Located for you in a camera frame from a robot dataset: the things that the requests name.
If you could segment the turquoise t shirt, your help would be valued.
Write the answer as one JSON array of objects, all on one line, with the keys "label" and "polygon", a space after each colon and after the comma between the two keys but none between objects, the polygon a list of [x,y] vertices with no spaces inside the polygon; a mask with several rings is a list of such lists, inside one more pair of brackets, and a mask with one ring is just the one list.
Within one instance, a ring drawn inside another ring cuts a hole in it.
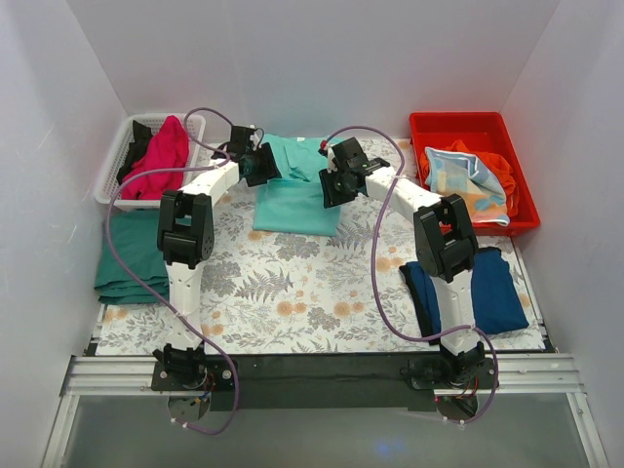
[{"label": "turquoise t shirt", "polygon": [[339,208],[324,207],[319,172],[327,159],[319,153],[318,138],[290,138],[268,134],[281,174],[259,186],[253,228],[261,231],[332,237],[340,219]]}]

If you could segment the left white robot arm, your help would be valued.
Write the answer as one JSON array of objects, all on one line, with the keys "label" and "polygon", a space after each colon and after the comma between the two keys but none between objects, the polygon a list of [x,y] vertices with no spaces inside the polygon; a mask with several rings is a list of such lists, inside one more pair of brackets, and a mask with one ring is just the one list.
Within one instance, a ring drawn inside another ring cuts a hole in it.
[{"label": "left white robot arm", "polygon": [[204,363],[200,303],[204,269],[215,246],[213,207],[242,179],[253,187],[280,176],[270,146],[258,132],[232,127],[229,141],[220,147],[230,161],[217,162],[161,199],[157,247],[168,274],[169,303],[180,324],[154,356],[166,375],[188,390],[206,387],[211,376]]}]

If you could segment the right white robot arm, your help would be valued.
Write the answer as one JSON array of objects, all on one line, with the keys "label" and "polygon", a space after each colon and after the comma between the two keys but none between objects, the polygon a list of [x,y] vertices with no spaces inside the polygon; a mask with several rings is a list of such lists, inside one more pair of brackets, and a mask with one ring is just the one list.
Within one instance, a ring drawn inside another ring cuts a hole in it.
[{"label": "right white robot arm", "polygon": [[438,301],[441,331],[430,336],[439,342],[442,363],[432,372],[452,387],[467,385],[485,350],[475,331],[471,292],[478,243],[464,200],[432,193],[384,159],[368,158],[354,137],[334,145],[324,140],[319,152],[328,160],[319,172],[326,208],[362,194],[410,221],[417,262],[431,278]]}]

